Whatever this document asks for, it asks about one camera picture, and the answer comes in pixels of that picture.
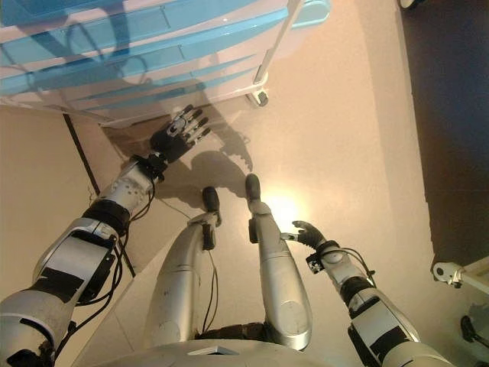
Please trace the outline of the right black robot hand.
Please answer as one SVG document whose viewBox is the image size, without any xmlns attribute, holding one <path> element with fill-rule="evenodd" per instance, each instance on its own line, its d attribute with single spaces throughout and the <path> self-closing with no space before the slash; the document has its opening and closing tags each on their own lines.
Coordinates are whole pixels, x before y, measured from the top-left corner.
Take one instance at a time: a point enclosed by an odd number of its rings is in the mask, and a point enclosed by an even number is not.
<svg viewBox="0 0 489 367">
<path fill-rule="evenodd" d="M 311 223 L 296 220 L 293 221 L 293 225 L 298 228 L 298 233 L 282 232 L 280 234 L 282 240 L 298 242 L 313 250 L 325 242 L 324 235 Z"/>
</svg>

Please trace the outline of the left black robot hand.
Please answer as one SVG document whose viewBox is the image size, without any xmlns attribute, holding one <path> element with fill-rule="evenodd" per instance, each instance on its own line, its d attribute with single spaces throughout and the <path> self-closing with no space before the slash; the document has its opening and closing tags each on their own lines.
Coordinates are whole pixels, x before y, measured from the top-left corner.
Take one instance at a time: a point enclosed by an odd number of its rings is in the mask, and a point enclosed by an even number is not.
<svg viewBox="0 0 489 367">
<path fill-rule="evenodd" d="M 202 109 L 186 106 L 163 128 L 153 133 L 150 138 L 152 151 L 164 156 L 168 163 L 179 160 L 211 132 L 206 125 L 209 119 L 202 114 Z"/>
</svg>

